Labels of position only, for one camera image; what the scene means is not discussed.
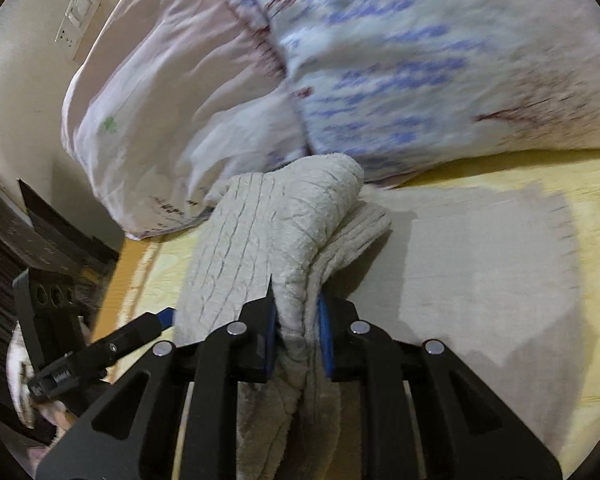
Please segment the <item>person's left hand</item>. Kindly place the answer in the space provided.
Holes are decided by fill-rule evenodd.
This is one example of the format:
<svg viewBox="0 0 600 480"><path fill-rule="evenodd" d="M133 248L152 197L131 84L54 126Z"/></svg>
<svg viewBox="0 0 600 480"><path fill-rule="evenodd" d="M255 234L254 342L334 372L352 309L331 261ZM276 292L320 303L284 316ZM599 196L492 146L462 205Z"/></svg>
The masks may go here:
<svg viewBox="0 0 600 480"><path fill-rule="evenodd" d="M68 431L79 419L73 414L61 401L36 404L35 409L51 424L60 428L62 431Z"/></svg>

